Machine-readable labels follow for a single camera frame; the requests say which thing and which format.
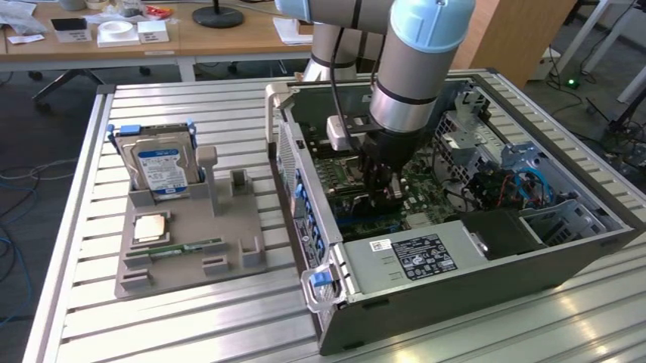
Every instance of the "gray carpet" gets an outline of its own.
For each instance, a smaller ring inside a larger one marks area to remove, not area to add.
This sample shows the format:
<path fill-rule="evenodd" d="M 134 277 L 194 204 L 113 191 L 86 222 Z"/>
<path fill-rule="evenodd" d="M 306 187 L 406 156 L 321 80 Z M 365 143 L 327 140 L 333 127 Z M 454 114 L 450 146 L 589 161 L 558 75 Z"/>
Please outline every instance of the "gray carpet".
<path fill-rule="evenodd" d="M 566 49 L 581 22 L 564 27 L 554 42 L 558 51 Z M 578 72 L 578 62 L 586 56 L 592 45 L 597 42 L 600 33 L 589 37 L 570 66 L 564 72 L 564 78 Z M 285 62 L 289 71 L 302 71 L 306 62 L 293 60 Z M 622 105 L 614 99 L 646 64 L 646 56 L 626 45 L 617 43 L 594 72 L 597 84 L 582 81 L 582 87 L 576 91 L 581 97 L 594 99 L 604 110 L 622 110 Z M 255 78 L 281 76 L 277 62 L 246 62 L 239 64 L 238 74 L 227 73 L 227 64 L 215 67 L 202 67 L 199 80 L 223 78 Z M 177 67 L 151 67 L 153 75 L 145 77 L 137 68 L 99 70 L 98 75 L 114 84 L 179 82 L 181 74 Z M 94 102 L 94 84 L 83 78 L 75 79 L 47 99 L 52 105 L 52 114 L 39 114 L 31 104 L 31 96 L 52 81 L 60 72 L 44 72 L 44 80 L 35 82 L 26 73 L 16 73 L 14 79 L 0 88 L 0 169 L 14 166 L 36 166 L 54 160 L 78 157 L 87 120 Z M 577 99 L 556 90 L 544 82 L 532 82 L 525 91 L 537 103 L 554 111 Z M 640 119 L 646 119 L 646 104 L 640 108 Z M 586 113 L 586 105 L 578 105 L 564 110 L 558 119 L 576 132 L 597 137 L 605 129 L 605 120 L 600 115 Z M 46 175 L 59 175 L 73 170 L 73 165 L 48 170 Z M 31 187 L 31 179 L 16 185 Z M 34 284 L 34 297 L 28 307 L 20 313 L 20 320 L 0 327 L 0 362 L 18 362 L 23 357 L 24 345 L 31 329 L 31 316 L 35 313 L 36 302 L 48 268 L 60 217 L 68 197 L 71 179 L 43 181 L 38 187 L 38 204 L 31 212 L 15 223 L 7 226 L 12 240 L 24 252 L 24 259 Z M 0 188 L 0 211 L 4 211 L 23 196 L 23 191 L 8 191 Z M 7 269 L 8 259 L 0 259 L 0 274 Z M 0 316 L 15 310 L 27 297 L 23 271 L 15 267 L 10 278 L 0 284 Z"/>

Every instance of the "hard drive label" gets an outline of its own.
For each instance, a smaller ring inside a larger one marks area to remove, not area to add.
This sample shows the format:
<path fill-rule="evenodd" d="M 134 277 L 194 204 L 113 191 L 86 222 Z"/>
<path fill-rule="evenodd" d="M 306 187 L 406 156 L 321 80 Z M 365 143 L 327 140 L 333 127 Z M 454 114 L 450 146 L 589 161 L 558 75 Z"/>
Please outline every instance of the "hard drive label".
<path fill-rule="evenodd" d="M 393 250 L 409 280 L 458 270 L 456 261 L 437 234 L 393 243 Z"/>
<path fill-rule="evenodd" d="M 178 149 L 139 153 L 139 162 L 142 163 L 149 187 L 158 194 L 178 193 L 185 191 L 189 186 L 185 169 L 178 166 L 181 158 Z"/>

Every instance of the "white box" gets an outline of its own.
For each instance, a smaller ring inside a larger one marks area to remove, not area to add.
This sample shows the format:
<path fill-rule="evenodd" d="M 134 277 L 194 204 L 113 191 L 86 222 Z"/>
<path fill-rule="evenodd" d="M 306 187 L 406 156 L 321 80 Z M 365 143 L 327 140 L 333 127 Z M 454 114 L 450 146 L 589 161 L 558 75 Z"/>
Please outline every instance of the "white box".
<path fill-rule="evenodd" d="M 90 29 L 64 31 L 55 30 L 54 33 L 56 34 L 56 38 L 62 43 L 90 42 L 93 40 L 93 33 L 90 32 Z"/>
<path fill-rule="evenodd" d="M 119 35 L 119 37 L 110 36 L 99 31 L 98 35 L 98 46 L 99 48 L 109 48 L 109 47 L 122 47 L 125 45 L 141 45 L 138 32 L 135 29 L 131 29 L 127 33 Z"/>
<path fill-rule="evenodd" d="M 166 21 L 141 21 L 138 23 L 138 34 L 142 43 L 169 42 L 169 31 L 166 30 Z"/>
<path fill-rule="evenodd" d="M 554 64 L 558 63 L 560 59 L 561 59 L 561 53 L 553 49 L 550 54 L 550 48 L 548 48 L 545 50 L 544 57 L 541 58 L 537 71 L 534 72 L 529 80 L 530 81 L 545 80 L 548 78 L 548 74 L 554 68 Z"/>

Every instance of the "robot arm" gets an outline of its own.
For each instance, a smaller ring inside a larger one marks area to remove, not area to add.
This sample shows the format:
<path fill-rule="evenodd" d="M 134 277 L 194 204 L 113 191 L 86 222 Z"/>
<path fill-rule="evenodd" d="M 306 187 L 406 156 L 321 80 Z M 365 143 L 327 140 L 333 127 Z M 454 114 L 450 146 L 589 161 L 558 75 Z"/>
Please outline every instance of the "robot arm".
<path fill-rule="evenodd" d="M 277 0 L 277 7 L 302 20 L 386 34 L 367 118 L 377 130 L 365 137 L 362 169 L 369 189 L 389 190 L 387 198 L 398 199 L 400 173 L 424 135 L 434 101 L 466 37 L 476 0 Z M 351 36 L 345 39 L 350 48 Z M 325 44 L 314 45 L 314 54 L 341 48 L 338 40 L 333 36 L 315 37 Z M 335 65 L 354 60 L 353 54 L 345 57 L 330 59 Z M 347 116 L 329 119 L 331 141 L 349 135 Z M 343 128 L 342 132 L 334 132 L 334 125 Z"/>

